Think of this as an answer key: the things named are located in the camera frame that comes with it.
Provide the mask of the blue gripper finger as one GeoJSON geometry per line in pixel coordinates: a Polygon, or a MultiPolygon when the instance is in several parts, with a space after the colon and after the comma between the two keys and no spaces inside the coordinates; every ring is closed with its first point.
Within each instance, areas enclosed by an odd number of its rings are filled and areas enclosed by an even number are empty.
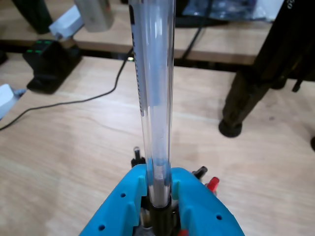
{"type": "Polygon", "coordinates": [[[131,236],[139,225],[147,195],[146,165],[134,166],[117,184],[80,233],[81,236],[131,236]]]}
{"type": "Polygon", "coordinates": [[[178,201],[181,228],[190,236],[243,236],[234,215],[191,172],[172,168],[172,198],[178,201]]]}

